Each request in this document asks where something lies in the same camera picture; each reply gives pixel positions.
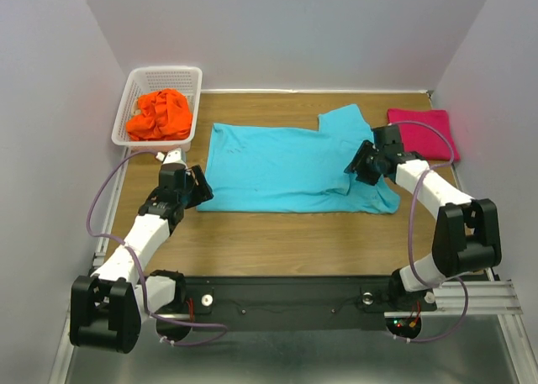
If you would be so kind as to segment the cyan blue t-shirt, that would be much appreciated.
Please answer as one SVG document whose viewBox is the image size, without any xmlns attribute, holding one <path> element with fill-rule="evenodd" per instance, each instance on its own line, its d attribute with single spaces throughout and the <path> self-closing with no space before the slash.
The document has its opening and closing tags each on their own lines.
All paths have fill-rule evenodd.
<svg viewBox="0 0 538 384">
<path fill-rule="evenodd" d="M 213 199 L 199 212 L 395 213 L 400 197 L 345 173 L 372 139 L 357 105 L 319 115 L 316 130 L 214 124 L 205 176 Z"/>
</svg>

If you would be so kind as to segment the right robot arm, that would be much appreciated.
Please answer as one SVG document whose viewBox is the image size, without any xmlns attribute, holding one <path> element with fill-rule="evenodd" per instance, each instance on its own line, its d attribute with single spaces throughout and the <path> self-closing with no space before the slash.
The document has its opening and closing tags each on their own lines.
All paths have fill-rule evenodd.
<svg viewBox="0 0 538 384">
<path fill-rule="evenodd" d="M 345 173 L 374 186 L 383 178 L 412 194 L 435 218 L 431 252 L 390 276 L 387 299 L 406 308 L 417 292 L 469 272 L 498 266 L 502 260 L 498 209 L 489 199 L 476 199 L 452 186 L 416 151 L 407 151 L 396 124 L 375 128 Z"/>
</svg>

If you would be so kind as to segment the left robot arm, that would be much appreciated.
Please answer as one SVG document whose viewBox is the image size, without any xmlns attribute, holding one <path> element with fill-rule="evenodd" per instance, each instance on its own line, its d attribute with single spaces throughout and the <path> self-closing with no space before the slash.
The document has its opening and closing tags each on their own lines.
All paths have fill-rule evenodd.
<svg viewBox="0 0 538 384">
<path fill-rule="evenodd" d="M 134 224 L 110 258 L 71 286 L 69 339 L 77 347 L 127 354 L 151 315 L 154 298 L 167 311 L 181 310 L 187 291 L 179 272 L 144 269 L 182 221 L 185 210 L 212 199 L 201 166 L 161 165 L 157 187 L 140 206 Z"/>
</svg>

